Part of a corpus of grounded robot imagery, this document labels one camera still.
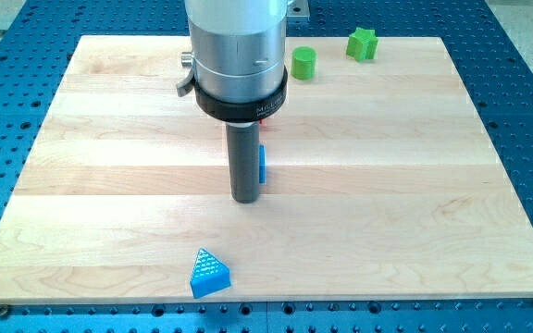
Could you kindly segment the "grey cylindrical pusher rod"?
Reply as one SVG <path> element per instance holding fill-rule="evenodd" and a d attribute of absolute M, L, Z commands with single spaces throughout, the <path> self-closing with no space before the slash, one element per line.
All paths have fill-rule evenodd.
<path fill-rule="evenodd" d="M 227 124 L 226 134 L 232 198 L 242 204 L 253 203 L 259 196 L 258 124 Z"/>

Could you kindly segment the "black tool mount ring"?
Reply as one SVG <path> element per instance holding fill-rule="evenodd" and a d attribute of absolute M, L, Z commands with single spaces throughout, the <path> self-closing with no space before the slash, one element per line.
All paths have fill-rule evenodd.
<path fill-rule="evenodd" d="M 287 95 L 288 71 L 284 67 L 279 87 L 268 97 L 249 103 L 229 103 L 218 100 L 205 92 L 195 82 L 196 103 L 210 117 L 229 123 L 249 123 L 275 114 L 284 104 Z"/>

